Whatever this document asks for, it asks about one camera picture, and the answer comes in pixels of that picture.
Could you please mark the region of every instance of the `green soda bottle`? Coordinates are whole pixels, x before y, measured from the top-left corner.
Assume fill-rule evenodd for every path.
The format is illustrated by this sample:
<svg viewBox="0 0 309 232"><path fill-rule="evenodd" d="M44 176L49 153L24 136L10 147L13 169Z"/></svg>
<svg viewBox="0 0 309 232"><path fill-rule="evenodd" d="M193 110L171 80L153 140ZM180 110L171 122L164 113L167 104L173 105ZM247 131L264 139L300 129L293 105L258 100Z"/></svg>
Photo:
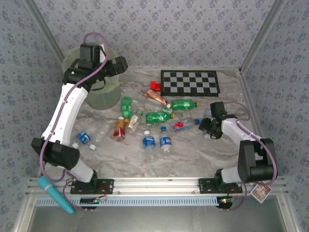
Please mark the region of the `green soda bottle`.
<svg viewBox="0 0 309 232"><path fill-rule="evenodd" d="M124 118L131 118L132 115L132 100L129 97L124 97L121 99L121 113Z"/></svg>
<svg viewBox="0 0 309 232"><path fill-rule="evenodd" d="M195 107L199 107L199 102L192 100L172 100L173 110L191 110Z"/></svg>
<svg viewBox="0 0 309 232"><path fill-rule="evenodd" d="M146 114L146 123L166 122L171 118L175 118L175 114L169 115L164 112L152 112Z"/></svg>

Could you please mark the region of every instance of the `light blue handle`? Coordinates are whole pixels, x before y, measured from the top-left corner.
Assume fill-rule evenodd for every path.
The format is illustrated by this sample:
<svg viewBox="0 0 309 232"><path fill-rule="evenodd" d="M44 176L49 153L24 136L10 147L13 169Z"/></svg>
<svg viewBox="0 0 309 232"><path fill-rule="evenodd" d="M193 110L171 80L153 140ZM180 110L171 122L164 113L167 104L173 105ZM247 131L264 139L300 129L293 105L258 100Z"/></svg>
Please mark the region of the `light blue handle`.
<svg viewBox="0 0 309 232"><path fill-rule="evenodd" d="M42 176L37 180L37 182L40 188L46 191L51 196L51 198L53 198L55 202L57 202L58 205L61 206L61 208L63 208L69 214L75 213L74 209L70 206L66 199L55 189L55 187L48 179Z"/></svg>

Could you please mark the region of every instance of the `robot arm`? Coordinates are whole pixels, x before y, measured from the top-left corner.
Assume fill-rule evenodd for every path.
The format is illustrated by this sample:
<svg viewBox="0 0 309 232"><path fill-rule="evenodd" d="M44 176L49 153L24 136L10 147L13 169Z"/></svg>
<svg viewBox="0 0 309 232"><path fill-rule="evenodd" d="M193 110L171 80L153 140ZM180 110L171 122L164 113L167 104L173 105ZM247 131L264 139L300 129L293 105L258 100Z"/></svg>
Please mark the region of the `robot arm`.
<svg viewBox="0 0 309 232"><path fill-rule="evenodd" d="M78 111L87 97L92 85L96 81L104 80L105 77L125 72L127 70L126 59L124 57L117 57L115 59L116 63L113 63L111 60L107 61L105 66L96 75L83 82L72 91L60 115L59 111L63 99L69 90L80 80L93 73L101 65L101 53L104 54L100 45L90 43L84 43L81 45L78 68L75 68L75 65L72 65L64 73L64 85L62 86L61 96L52 120L46 131L42 134L42 137L34 138L31 143L33 149L38 155L40 155L45 138L49 136L56 118L60 117L54 133L44 150L43 161L48 162L53 166L66 169L77 178L81 188L86 189L89 193L94 191L97 187L97 174L80 159L79 150L69 146L72 127Z"/></svg>
<svg viewBox="0 0 309 232"><path fill-rule="evenodd" d="M274 157L273 141L262 139L257 135L254 135L255 138L253 138L246 134L240 128L249 130L237 120L235 115L227 114L224 103L221 101L211 104L211 116L213 119L205 118L202 120L199 129L206 130L213 139L220 139L223 134L226 134L239 147L237 166L217 170L215 174L216 184L270 180L274 173L272 162L256 139L264 143Z"/></svg>

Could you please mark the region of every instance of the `floral wallpaper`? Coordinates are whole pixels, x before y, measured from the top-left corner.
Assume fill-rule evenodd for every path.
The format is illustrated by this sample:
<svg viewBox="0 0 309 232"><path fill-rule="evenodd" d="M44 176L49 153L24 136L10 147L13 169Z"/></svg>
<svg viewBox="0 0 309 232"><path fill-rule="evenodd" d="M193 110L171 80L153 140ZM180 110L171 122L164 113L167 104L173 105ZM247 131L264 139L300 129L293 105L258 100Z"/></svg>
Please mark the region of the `floral wallpaper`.
<svg viewBox="0 0 309 232"><path fill-rule="evenodd" d="M309 2L288 0L245 74L276 146L301 227L309 231Z"/></svg>
<svg viewBox="0 0 309 232"><path fill-rule="evenodd" d="M35 0L65 53L102 33L131 67L239 67L273 0Z"/></svg>
<svg viewBox="0 0 309 232"><path fill-rule="evenodd" d="M22 0L0 8L0 231L9 232L27 181L38 173L31 140L51 119L62 74Z"/></svg>

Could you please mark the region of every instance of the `checkerboard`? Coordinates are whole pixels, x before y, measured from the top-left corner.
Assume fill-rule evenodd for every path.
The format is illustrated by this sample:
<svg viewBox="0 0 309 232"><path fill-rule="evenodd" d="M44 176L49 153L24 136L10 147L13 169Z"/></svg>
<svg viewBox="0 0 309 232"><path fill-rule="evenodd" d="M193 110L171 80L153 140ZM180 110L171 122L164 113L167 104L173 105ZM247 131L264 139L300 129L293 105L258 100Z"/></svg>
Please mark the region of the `checkerboard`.
<svg viewBox="0 0 309 232"><path fill-rule="evenodd" d="M216 71L161 70L162 96L218 97Z"/></svg>

